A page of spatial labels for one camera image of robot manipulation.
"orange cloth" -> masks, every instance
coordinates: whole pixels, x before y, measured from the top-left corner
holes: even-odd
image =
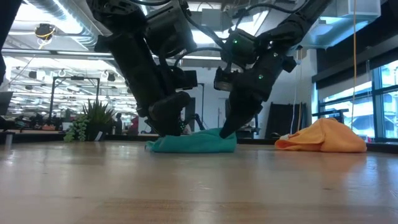
[[[321,118],[308,128],[280,139],[275,147],[291,151],[366,152],[366,143],[334,118]]]

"wall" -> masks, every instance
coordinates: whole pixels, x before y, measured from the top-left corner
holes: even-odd
[[[316,74],[317,70],[317,53],[316,50],[309,50],[307,56],[302,62],[302,67],[300,65],[292,73],[282,72],[280,77],[276,81],[271,96],[268,102],[263,103],[264,109],[259,114],[259,127],[261,128],[260,135],[258,138],[263,138],[266,132],[267,120],[269,106],[271,102],[280,104],[293,104],[294,103],[294,93],[297,83],[297,101],[306,103],[308,106],[308,121],[311,121],[311,104],[312,104],[312,92],[314,87],[311,83],[311,76]],[[227,99],[229,93],[225,91],[218,91],[213,88],[213,80],[215,77],[216,69],[211,68],[198,68],[190,67],[183,68],[184,70],[196,70],[198,83],[205,84],[205,94],[204,94],[204,107],[203,107],[203,120],[205,127],[217,128],[219,120],[219,109],[224,110],[224,105],[222,100]],[[300,82],[300,72],[302,72],[302,79]],[[196,87],[192,90],[187,90],[187,93],[191,97],[196,98],[195,111],[201,116],[201,101],[202,101],[202,87]],[[140,118],[139,131],[146,127],[144,119]],[[195,123],[195,130],[199,130],[199,127]]]

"wooden table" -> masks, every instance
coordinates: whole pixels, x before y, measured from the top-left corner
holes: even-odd
[[[398,223],[398,157],[239,146],[154,154],[143,142],[0,151],[0,223]]]

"teal cloth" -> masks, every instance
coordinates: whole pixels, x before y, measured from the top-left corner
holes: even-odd
[[[234,152],[236,135],[226,139],[219,136],[221,128],[200,131],[187,136],[166,136],[155,142],[148,141],[146,148],[152,152],[169,153],[217,153]]]

